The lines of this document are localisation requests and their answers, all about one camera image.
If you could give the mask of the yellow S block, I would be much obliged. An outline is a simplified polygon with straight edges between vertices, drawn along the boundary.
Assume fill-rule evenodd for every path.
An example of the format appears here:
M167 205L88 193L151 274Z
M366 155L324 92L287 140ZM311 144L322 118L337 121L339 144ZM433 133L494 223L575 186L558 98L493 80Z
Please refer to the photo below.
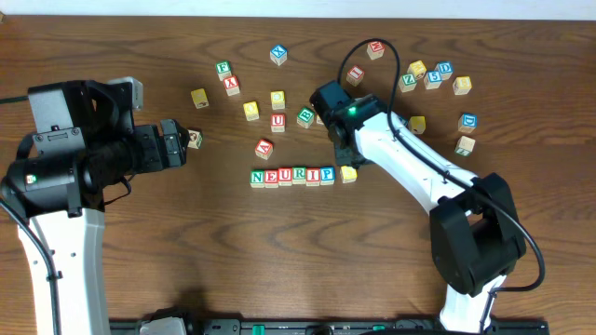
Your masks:
M340 174L343 183L354 182L358 178L358 171L350 166L341 166Z

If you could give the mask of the blue P block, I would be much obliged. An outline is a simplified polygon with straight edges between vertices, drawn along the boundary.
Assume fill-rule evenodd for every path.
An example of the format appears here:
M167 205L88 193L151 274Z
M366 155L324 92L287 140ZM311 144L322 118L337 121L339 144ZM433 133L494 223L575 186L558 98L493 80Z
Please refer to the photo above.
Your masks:
M334 167L322 167L319 172L321 185L333 185L335 183Z

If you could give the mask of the red i block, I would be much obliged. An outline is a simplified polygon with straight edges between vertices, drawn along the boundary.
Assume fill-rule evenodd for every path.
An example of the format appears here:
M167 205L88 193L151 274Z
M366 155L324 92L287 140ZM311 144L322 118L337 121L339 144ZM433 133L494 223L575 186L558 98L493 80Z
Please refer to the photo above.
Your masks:
M320 186L320 169L318 167L309 167L306 170L305 181L307 186Z
M365 72L358 65L354 65L346 74L346 81L354 87L357 87L363 80Z

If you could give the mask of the green R block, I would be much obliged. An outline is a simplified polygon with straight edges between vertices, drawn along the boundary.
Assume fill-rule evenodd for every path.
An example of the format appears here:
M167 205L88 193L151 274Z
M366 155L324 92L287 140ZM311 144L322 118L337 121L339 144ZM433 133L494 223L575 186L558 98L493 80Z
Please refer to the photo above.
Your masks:
M293 167L291 170L293 185L306 184L306 167Z

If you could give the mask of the red u block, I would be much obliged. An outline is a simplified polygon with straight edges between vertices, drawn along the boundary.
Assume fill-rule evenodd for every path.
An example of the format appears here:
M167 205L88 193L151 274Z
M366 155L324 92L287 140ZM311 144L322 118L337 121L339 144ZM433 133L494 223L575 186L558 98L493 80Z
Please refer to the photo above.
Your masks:
M278 185L279 186L292 186L292 168L281 167L278 169Z
M282 133L286 130L286 115L285 114L271 114L270 119L271 131L274 133Z

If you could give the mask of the red E block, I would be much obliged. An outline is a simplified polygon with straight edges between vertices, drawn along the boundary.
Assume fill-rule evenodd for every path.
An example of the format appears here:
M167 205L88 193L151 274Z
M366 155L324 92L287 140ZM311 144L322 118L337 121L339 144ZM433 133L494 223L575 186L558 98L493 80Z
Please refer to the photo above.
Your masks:
M264 187L265 188L278 188L278 170L268 169L264 171Z

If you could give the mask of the green N block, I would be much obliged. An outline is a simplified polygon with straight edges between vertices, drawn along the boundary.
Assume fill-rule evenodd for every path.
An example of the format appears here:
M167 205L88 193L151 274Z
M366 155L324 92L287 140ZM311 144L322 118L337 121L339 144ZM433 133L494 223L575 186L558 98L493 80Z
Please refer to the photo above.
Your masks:
M264 171L255 169L251 171L250 177L251 188L264 188Z

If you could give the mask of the picture face wooden block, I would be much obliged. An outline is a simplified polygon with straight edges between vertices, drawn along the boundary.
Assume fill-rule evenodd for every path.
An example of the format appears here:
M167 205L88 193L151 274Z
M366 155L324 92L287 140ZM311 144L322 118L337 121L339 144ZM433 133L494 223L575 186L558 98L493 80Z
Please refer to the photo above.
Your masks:
M203 141L202 132L199 130L188 130L189 133L189 142L188 147L192 149L199 149L201 147Z

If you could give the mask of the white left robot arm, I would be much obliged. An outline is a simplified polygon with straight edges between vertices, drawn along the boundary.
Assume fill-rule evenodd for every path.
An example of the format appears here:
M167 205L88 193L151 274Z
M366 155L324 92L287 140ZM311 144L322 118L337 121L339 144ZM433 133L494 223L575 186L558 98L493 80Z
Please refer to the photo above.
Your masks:
M142 83L74 80L31 87L35 129L1 181L18 226L41 334L110 330L102 270L105 188L186 161L189 132L173 119L138 126Z

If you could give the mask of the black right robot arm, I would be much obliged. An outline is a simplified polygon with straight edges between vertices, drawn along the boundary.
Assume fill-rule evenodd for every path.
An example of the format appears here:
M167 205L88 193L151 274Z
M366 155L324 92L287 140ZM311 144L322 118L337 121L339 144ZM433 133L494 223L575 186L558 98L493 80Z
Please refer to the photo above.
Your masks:
M489 328L494 295L526 253L508 184L447 161L373 94L352 98L331 81L309 101L334 144L350 152L352 167L375 163L428 214L432 259L447 284L442 326L467 333Z

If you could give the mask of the green B block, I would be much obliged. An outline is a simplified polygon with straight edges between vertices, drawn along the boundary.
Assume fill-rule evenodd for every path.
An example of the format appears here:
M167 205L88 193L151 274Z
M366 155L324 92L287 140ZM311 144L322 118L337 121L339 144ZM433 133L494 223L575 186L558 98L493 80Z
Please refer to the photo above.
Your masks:
M309 108L303 107L297 114L297 124L304 128L310 128L314 123L316 114Z

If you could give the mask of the blue 2 block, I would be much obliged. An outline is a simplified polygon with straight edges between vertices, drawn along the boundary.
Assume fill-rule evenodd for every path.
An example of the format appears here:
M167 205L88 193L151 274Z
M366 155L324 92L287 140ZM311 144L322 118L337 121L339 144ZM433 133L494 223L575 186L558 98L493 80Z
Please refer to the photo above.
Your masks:
M402 124L403 124L405 127L407 127L407 126L408 126L408 123L409 123L409 121L408 121L408 120L404 119L404 118L403 118L403 117L401 117L401 116L399 116L399 120L400 120L400 122L401 122L401 123L402 123Z

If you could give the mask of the yellow block upper middle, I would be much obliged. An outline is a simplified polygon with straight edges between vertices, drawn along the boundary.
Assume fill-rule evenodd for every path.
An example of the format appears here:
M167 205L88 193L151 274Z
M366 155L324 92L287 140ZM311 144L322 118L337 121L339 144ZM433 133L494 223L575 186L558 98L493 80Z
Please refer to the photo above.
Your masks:
M286 108L285 92L283 90L272 91L270 93L270 98L273 110L282 110Z

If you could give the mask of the green Z block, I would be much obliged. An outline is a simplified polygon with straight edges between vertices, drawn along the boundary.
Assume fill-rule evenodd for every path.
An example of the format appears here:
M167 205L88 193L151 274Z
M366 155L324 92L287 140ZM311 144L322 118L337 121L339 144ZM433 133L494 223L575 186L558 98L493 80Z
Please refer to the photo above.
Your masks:
M417 80L413 74L403 74L399 80L399 89L406 93L415 89Z

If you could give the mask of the red M block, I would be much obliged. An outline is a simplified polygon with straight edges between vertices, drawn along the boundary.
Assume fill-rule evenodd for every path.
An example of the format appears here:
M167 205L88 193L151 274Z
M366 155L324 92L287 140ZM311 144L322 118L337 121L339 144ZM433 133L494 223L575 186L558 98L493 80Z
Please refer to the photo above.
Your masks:
M371 41L367 44L367 54L371 60L382 58L385 49L385 45L380 41Z

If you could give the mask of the yellow K block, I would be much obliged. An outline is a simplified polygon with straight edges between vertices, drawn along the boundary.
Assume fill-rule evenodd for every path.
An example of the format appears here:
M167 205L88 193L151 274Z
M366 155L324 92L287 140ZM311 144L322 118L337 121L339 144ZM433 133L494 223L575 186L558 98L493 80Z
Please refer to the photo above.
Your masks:
M426 118L424 116L412 116L409 119L408 128L413 134L423 134L427 128Z

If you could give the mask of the red A block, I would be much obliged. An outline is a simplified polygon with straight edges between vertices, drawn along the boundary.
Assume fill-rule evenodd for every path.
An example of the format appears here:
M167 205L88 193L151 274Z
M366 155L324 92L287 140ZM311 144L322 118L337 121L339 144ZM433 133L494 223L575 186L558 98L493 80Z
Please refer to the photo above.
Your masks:
M268 160L274 152L274 143L272 141L260 139L256 143L254 152L258 157Z

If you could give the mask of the yellow block upper right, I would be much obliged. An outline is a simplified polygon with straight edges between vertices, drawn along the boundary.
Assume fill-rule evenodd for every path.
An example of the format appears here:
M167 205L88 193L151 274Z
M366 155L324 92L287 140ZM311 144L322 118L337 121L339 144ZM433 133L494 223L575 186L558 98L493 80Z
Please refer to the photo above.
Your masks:
M411 74L416 80L420 80L427 73L427 67L421 60L417 60L409 65L407 73Z

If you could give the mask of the blue X block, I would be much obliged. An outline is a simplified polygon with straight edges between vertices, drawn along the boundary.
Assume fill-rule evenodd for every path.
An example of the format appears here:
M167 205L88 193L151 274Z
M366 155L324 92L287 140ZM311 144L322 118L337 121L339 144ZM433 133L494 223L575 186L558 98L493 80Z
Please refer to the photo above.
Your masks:
M270 50L270 59L280 66L288 59L288 50L282 45L276 45Z

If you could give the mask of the yellow block left middle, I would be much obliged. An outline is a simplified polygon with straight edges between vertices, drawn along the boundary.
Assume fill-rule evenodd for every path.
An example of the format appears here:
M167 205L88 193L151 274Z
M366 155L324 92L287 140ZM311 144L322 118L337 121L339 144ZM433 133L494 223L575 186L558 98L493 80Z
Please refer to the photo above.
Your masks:
M259 108L256 101L249 101L243 104L243 111L248 121L260 118Z

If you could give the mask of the blue 5 block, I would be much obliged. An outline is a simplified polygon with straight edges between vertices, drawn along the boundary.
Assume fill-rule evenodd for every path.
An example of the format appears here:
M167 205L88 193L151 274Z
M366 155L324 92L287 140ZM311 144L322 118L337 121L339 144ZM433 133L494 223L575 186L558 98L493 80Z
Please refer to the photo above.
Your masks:
M425 89L439 88L442 83L442 78L439 71L428 71L424 77Z

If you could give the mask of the blue D block upper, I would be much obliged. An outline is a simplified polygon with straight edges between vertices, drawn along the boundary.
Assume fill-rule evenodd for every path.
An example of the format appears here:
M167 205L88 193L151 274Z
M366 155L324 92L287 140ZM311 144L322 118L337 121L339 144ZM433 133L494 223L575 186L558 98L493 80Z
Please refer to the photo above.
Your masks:
M448 80L454 73L453 65L449 61L438 62L435 70L440 74L442 81Z

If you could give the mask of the blue d block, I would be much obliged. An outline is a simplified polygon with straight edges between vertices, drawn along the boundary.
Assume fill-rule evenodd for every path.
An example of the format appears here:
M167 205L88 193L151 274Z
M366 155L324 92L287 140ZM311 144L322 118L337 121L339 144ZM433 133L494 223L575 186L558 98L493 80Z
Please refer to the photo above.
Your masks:
M478 117L475 114L462 114L458 120L457 129L462 133L472 133L478 126Z
M435 70L440 74L442 81L448 80L454 73L453 65L449 61L438 62Z

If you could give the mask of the red Y block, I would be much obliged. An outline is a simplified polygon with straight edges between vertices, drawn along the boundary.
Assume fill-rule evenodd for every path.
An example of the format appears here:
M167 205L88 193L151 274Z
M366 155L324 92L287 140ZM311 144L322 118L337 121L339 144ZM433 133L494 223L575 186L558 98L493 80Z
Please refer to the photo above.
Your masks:
M234 96L240 93L239 82L235 75L226 77L223 80L224 88L228 96Z

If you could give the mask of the yellow block far left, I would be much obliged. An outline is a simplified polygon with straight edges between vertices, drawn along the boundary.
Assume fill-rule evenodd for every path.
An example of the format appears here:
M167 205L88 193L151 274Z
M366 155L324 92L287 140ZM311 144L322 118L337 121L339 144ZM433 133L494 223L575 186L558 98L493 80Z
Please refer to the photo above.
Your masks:
M207 97L206 90L199 88L190 92L193 104L197 109L205 108L209 106L209 100Z

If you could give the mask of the yellow 8 block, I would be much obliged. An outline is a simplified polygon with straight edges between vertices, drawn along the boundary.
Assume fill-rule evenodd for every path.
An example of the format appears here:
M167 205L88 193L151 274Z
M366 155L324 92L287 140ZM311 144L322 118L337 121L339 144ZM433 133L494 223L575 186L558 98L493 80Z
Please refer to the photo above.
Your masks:
M473 88L469 76L457 76L453 82L454 95L467 95Z

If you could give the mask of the blue D block right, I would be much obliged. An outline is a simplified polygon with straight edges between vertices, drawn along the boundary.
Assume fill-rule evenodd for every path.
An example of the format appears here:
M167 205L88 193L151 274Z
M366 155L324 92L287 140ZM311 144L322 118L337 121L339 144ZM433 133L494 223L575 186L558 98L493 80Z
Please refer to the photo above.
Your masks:
M478 117L475 114L462 114L458 120L457 129L462 133L472 133L478 126Z

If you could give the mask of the green L block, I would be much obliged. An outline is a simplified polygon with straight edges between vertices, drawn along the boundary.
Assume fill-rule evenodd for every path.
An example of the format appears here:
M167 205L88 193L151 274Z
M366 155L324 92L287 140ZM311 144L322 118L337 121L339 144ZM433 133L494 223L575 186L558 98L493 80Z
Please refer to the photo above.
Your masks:
M475 144L476 141L474 139L467 136L462 136L458 140L454 151L462 156L470 156L470 154L473 152Z

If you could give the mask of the green F block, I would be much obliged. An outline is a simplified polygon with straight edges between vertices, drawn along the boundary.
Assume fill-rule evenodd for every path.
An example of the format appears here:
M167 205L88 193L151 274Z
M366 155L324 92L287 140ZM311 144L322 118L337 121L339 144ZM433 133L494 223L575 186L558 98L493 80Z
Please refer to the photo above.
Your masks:
M231 64L227 60L219 61L215 64L216 72L220 81L232 75Z

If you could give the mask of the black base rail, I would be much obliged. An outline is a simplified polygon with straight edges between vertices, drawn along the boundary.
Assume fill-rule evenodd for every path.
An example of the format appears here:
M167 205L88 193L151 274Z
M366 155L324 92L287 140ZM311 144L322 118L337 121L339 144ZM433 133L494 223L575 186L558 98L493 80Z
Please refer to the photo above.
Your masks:
M176 310L159 310L140 320L109 321L113 334L196 335L359 335L359 334L448 334L432 317L397 320L243 320L200 319Z

